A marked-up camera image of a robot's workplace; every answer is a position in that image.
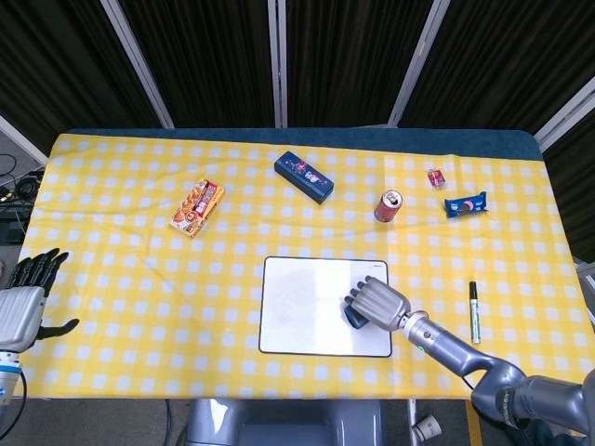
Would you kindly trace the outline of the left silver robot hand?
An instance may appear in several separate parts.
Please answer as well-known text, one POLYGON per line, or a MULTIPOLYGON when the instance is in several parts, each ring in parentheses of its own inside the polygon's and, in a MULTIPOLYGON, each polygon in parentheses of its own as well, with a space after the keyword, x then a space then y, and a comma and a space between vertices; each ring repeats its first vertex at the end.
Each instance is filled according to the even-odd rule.
POLYGON ((37 340, 60 337, 78 324, 71 319, 61 326, 42 325, 46 300, 68 252, 53 248, 22 259, 1 290, 1 351, 20 354, 37 340))

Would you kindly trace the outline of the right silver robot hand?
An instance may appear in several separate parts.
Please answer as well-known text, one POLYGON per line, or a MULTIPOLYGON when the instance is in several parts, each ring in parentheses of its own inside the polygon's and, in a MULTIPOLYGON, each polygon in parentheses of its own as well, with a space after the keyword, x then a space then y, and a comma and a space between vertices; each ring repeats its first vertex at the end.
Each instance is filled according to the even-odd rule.
POLYGON ((403 294, 372 276, 357 282, 344 302, 345 317, 355 329, 371 322, 387 332, 397 331, 404 327, 411 312, 410 301, 403 294))

